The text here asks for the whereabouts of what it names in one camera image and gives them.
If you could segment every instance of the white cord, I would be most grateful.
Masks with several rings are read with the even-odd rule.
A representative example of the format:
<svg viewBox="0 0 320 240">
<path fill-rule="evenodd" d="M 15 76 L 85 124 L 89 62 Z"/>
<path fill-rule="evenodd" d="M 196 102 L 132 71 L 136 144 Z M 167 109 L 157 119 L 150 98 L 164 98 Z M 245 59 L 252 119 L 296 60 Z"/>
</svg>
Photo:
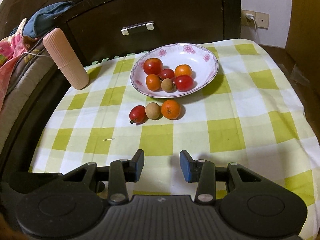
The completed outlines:
<svg viewBox="0 0 320 240">
<path fill-rule="evenodd" d="M 33 53 L 30 53 L 30 52 L 24 52 L 24 53 L 30 54 L 30 55 L 33 55 L 33 56 L 40 56 L 40 57 L 48 57 L 48 58 L 51 58 L 50 56 L 47 56 L 47 55 L 33 54 Z"/>
<path fill-rule="evenodd" d="M 255 28 L 255 31 L 256 31 L 256 34 L 255 34 L 255 36 L 254 36 L 254 41 L 256 42 L 256 40 L 257 40 L 257 34 L 258 34 L 258 28 L 257 28 L 256 19 L 255 19 L 254 15 L 251 14 L 251 13 L 246 13 L 246 14 L 245 14 L 245 17 L 246 17 L 248 20 L 253 20 L 254 28 Z"/>
</svg>

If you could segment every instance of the blue cloth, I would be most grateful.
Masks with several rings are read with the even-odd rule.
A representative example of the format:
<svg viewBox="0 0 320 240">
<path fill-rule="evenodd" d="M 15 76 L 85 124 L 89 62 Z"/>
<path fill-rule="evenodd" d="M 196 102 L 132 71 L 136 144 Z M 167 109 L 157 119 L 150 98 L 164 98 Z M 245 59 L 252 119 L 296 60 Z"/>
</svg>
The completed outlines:
<svg viewBox="0 0 320 240">
<path fill-rule="evenodd" d="M 33 39 L 41 37 L 55 26 L 53 19 L 74 4 L 74 2 L 57 2 L 40 9 L 26 23 L 23 35 Z"/>
<path fill-rule="evenodd" d="M 9 36 L 14 35 L 14 34 L 17 32 L 17 30 L 18 30 L 18 26 L 15 27 L 15 28 L 10 32 L 10 35 L 9 35 Z"/>
</svg>

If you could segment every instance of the pink floral fabric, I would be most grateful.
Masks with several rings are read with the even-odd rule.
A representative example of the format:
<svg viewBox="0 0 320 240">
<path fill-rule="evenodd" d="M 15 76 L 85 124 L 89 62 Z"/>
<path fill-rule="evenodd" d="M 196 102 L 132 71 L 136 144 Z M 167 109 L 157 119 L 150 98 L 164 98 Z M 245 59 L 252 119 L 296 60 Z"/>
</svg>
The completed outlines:
<svg viewBox="0 0 320 240">
<path fill-rule="evenodd" d="M 22 35 L 26 24 L 25 18 L 19 25 L 17 32 L 0 41 L 0 111 L 7 93 L 9 81 L 14 65 L 23 52 L 28 51 L 35 40 Z"/>
</svg>

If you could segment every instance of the white plate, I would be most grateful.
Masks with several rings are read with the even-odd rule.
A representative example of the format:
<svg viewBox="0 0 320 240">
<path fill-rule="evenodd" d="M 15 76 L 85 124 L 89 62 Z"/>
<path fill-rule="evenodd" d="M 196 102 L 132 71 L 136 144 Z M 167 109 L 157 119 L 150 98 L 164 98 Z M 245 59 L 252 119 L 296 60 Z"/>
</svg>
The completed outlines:
<svg viewBox="0 0 320 240">
<path fill-rule="evenodd" d="M 192 70 L 194 86 L 191 90 L 178 90 L 167 93 L 161 89 L 151 91 L 146 85 L 146 73 L 143 64 L 148 58 L 159 58 L 164 68 L 173 71 L 181 64 L 188 64 Z M 189 43 L 165 45 L 143 55 L 131 70 L 131 83 L 140 93 L 153 98 L 177 98 L 190 95 L 209 84 L 218 72 L 218 60 L 215 55 L 204 47 Z"/>
</svg>

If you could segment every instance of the white wall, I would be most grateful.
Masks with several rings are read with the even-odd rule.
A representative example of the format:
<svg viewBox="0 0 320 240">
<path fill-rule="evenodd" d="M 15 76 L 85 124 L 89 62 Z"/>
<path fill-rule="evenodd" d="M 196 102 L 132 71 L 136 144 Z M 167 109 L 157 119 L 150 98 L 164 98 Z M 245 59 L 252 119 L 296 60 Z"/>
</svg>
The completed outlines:
<svg viewBox="0 0 320 240">
<path fill-rule="evenodd" d="M 287 42 L 291 18 L 292 0 L 241 0 L 243 10 L 268 13 L 269 28 L 258 28 L 255 42 L 263 45 L 284 48 Z M 255 30 L 252 27 L 241 27 L 241 38 L 254 40 Z"/>
</svg>

